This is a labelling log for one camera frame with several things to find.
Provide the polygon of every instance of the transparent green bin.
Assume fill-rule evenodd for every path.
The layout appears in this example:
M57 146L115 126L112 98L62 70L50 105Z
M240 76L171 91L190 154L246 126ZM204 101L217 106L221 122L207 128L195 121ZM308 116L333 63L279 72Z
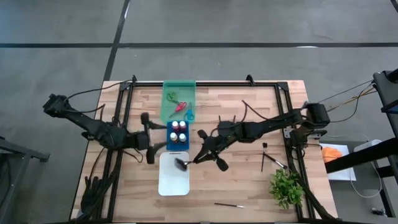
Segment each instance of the transparent green bin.
M195 121L195 94L197 90L197 84L194 80L166 80L163 82L163 93L162 93L162 111L160 112L161 120L167 124L168 121L175 120L187 120L185 113L189 109L190 105L194 119L188 120L190 124ZM174 114L171 118L170 115L174 113L177 104L167 100L167 94L174 92L177 95L179 102L187 102L187 106Z

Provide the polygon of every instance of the bottle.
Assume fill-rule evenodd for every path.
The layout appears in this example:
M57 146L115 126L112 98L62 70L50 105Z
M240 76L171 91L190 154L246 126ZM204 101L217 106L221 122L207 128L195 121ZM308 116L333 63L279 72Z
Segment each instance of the bottle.
M173 128L173 130L174 130L175 132L178 132L179 126L178 126L178 122L177 122L177 121L173 121L173 123L172 123L172 128Z
M180 134L180 142L185 143L185 141L187 140L187 137L185 136L185 134Z
M171 139L173 142L177 142L177 140L178 140L177 134L175 134L175 133L170 133L170 139Z
M181 131L187 130L187 124L185 124L185 121L180 121L180 130Z

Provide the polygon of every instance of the potted plant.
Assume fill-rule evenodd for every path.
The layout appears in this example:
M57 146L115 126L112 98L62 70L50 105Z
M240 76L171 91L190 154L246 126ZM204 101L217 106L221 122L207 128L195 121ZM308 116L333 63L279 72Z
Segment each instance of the potted plant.
M289 205L301 204L301 197L304 194L303 188L296 184L297 175L288 173L284 169L276 170L276 174L272 175L269 193L274 199L279 201L279 206L289 209Z

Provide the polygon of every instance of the wooden table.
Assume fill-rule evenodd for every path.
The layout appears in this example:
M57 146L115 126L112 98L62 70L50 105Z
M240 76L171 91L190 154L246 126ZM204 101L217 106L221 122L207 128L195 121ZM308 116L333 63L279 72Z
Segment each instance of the wooden table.
M116 82L104 82L110 86ZM290 97L294 108L301 107L307 100L304 82L288 81ZM104 121L110 121L114 115L118 85L103 90L99 105L106 104ZM140 114L147 111L150 119L156 123L160 120L162 98L161 87L135 87L129 114L128 130L143 130ZM240 120L244 114L245 100L260 114L266 117L278 115L275 91L269 87L197 87L196 120L191 125L189 150L193 159L203 142L197 135L199 129L209 133L221 119ZM246 121L261 121L252 111L248 111ZM165 139L165 130L151 131L152 143ZM264 171L261 172L262 143L267 142L267 152L277 160L287 163L282 131L274 131L252 144L235 143L220 154L229 164L226 172L220 171L215 162L204 162L190 166L190 192L181 197L163 197L158 194L159 156L155 164L142 164L127 155L123 164L118 185L118 194L114 210L114 222L293 222L297 221L294 207L280 209L277 202L268 193L271 174L279 167L264 159ZM84 177L89 176L93 163L102 147L97 142L90 142L81 173L75 204L71 218L75 218L79 209L81 196L85 189ZM102 176L106 153L103 153L97 164L95 175ZM305 165L310 188L326 210L337 217L335 203L331 194L322 154L318 146L306 149ZM105 198L103 216L108 210L110 190ZM244 205L245 208L234 208L214 205L215 202ZM303 208L304 217L308 217Z

